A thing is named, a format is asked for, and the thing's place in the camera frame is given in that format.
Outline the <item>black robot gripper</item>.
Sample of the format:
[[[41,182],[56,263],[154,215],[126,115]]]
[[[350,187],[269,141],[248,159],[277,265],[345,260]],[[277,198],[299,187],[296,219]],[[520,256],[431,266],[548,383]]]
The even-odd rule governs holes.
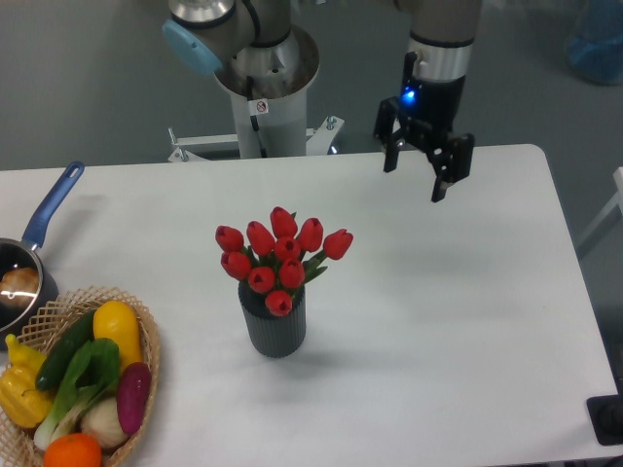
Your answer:
[[[400,140],[423,151],[436,175],[432,202],[443,200],[452,186],[470,174],[475,137],[454,131],[464,82],[464,77],[448,82],[411,77],[399,99],[382,100],[377,112],[373,133],[385,154],[383,171],[397,168]]]

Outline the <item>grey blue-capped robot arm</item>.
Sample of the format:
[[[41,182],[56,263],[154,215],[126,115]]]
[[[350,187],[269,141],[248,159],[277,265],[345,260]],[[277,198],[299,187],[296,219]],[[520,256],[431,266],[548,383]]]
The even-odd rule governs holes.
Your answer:
[[[162,32],[195,72],[214,76],[232,103],[244,159],[303,156],[307,91],[319,69],[313,38],[291,19],[287,1],[172,1]],[[374,136],[393,171],[404,145],[435,173],[432,200],[469,175],[474,137],[454,130],[482,5],[478,1],[398,1],[411,19],[399,92],[381,101]]]

